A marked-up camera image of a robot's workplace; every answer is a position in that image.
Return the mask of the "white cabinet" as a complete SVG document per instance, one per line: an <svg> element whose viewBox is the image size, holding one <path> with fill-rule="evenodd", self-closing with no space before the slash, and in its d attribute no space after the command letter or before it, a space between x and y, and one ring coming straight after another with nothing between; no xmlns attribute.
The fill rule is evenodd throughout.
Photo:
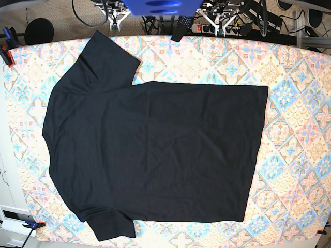
<svg viewBox="0 0 331 248"><path fill-rule="evenodd" d="M4 66L1 62L1 241L10 245L21 245L26 239L29 228L22 225L25 220L33 221L33 217L24 199L23 190L19 180L18 169L15 163L14 148L10 137L10 129L5 104Z"/></svg>

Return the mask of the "blue clamp lower left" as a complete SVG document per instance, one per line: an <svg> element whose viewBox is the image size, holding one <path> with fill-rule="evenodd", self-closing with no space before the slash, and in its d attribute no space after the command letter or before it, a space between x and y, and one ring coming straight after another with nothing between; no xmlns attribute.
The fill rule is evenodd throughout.
<svg viewBox="0 0 331 248"><path fill-rule="evenodd" d="M30 221L25 221L24 224L22 224L23 227L30 228L31 230L36 230L42 227L45 227L44 222L30 222Z"/></svg>

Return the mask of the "black round stool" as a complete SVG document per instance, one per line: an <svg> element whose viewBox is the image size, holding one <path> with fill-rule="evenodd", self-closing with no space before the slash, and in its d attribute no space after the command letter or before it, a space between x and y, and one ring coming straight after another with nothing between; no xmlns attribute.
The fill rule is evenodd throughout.
<svg viewBox="0 0 331 248"><path fill-rule="evenodd" d="M37 18L29 23L25 30L24 41L26 45L38 45L52 42L54 27L51 21Z"/></svg>

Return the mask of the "white power strip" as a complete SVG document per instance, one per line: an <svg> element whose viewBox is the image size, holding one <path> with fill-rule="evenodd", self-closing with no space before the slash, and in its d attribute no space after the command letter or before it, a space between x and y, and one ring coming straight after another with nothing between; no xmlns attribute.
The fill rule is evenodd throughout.
<svg viewBox="0 0 331 248"><path fill-rule="evenodd" d="M211 34L214 36L227 36L227 35L239 35L239 28L235 26L227 26L225 30L220 28L215 34L215 27L211 24L192 24L191 31L195 34Z"/></svg>

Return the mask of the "blue clamp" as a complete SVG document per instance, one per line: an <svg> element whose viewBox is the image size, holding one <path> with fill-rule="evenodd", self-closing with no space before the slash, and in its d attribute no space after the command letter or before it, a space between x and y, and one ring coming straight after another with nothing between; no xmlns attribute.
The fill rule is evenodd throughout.
<svg viewBox="0 0 331 248"><path fill-rule="evenodd" d="M17 46L17 39L14 28L4 27L3 32L4 34L1 35L1 38L6 38L6 45L1 45L1 58L10 68L14 65L14 59L10 50Z"/></svg>
<svg viewBox="0 0 331 248"><path fill-rule="evenodd" d="M24 224L22 224L23 227L30 228L31 230L36 230L42 227L45 227L44 222L30 222L30 221L25 221Z"/></svg>

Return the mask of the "patterned tablecloth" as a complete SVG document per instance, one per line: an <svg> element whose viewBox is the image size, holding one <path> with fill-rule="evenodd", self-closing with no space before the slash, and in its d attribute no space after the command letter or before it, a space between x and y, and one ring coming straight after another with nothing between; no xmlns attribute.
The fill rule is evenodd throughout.
<svg viewBox="0 0 331 248"><path fill-rule="evenodd" d="M15 163L30 213L46 227L34 240L104 247L255 247L318 236L330 215L330 56L290 46L210 37L118 36L141 61L134 83L152 80L267 85L265 128L242 223L135 223L136 237L99 242L59 197L41 136L53 86L86 39L21 47L4 66Z"/></svg>

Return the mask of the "black T-shirt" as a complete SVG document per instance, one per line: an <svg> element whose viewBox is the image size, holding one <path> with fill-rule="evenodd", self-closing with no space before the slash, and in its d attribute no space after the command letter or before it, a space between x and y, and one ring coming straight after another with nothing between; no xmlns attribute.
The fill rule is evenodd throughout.
<svg viewBox="0 0 331 248"><path fill-rule="evenodd" d="M99 241L135 220L242 222L268 87L133 85L139 64L95 32L54 86L42 136L62 200Z"/></svg>

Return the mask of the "orange clamp lower right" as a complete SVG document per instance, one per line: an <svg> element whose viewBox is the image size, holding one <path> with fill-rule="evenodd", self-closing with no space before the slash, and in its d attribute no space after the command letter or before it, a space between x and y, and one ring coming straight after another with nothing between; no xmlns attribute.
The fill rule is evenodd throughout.
<svg viewBox="0 0 331 248"><path fill-rule="evenodd" d="M327 232L326 232L326 230L318 230L317 231L317 234L319 234L319 235L326 235Z"/></svg>

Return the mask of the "blue clamp upper left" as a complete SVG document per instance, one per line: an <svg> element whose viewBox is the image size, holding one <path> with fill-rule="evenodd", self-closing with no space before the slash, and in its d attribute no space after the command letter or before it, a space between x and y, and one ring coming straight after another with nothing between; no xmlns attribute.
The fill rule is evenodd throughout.
<svg viewBox="0 0 331 248"><path fill-rule="evenodd" d="M1 45L1 58L10 68L14 65L14 59L10 50L17 46L17 39L14 28L4 27L3 32L4 34L1 35L1 38L6 38L6 45Z"/></svg>

